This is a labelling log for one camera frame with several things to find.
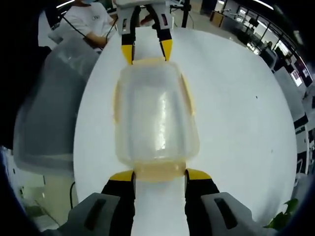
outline white round table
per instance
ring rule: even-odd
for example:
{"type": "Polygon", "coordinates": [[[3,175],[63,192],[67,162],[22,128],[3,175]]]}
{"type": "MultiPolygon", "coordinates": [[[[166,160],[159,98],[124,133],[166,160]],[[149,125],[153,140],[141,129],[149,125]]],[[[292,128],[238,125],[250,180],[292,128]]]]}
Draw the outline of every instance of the white round table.
{"type": "MultiPolygon", "coordinates": [[[[199,154],[188,168],[210,174],[267,224],[290,199],[296,170],[293,120],[284,94],[264,61],[219,36],[172,31],[170,61],[181,68],[196,106],[199,154]]],[[[135,59],[161,57],[156,31],[136,29],[135,59]]],[[[101,53],[85,88],[75,129],[74,175],[79,201],[101,192],[115,173],[128,170],[115,155],[113,95],[127,66],[121,38],[101,53]]]]}

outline plastic container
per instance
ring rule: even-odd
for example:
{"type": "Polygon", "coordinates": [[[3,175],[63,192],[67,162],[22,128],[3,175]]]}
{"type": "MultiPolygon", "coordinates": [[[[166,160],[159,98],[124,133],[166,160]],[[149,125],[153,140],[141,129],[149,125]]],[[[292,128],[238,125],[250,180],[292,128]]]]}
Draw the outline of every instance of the plastic container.
{"type": "Polygon", "coordinates": [[[116,155],[134,169],[145,165],[152,172],[157,164],[183,172],[186,159],[199,151],[186,82],[173,62],[133,64],[121,71],[115,92],[116,155]]]}

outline desk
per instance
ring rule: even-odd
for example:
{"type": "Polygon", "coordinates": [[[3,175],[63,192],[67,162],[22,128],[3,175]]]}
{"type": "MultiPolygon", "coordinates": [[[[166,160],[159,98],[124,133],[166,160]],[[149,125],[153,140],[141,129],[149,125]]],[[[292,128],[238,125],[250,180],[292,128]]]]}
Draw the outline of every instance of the desk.
{"type": "MultiPolygon", "coordinates": [[[[162,56],[154,30],[137,28],[136,37],[135,59],[162,56]]],[[[200,138],[200,152],[187,167],[210,174],[221,192],[267,224],[290,199],[296,170],[294,126],[280,86],[260,57],[228,39],[184,28],[172,37],[170,60],[187,78],[200,138]]],[[[114,88],[127,66],[120,47],[116,34],[82,97],[74,137],[79,201],[128,169],[117,160],[114,141],[114,88]]]]}

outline person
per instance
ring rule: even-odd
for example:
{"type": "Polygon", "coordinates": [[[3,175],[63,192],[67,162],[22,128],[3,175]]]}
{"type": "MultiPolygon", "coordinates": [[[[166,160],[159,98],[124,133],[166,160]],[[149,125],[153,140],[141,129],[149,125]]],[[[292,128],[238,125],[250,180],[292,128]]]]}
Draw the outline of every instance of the person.
{"type": "Polygon", "coordinates": [[[104,6],[95,0],[75,0],[73,6],[66,12],[57,28],[57,35],[62,39],[76,34],[94,48],[104,48],[115,33],[112,19],[104,6]]]}

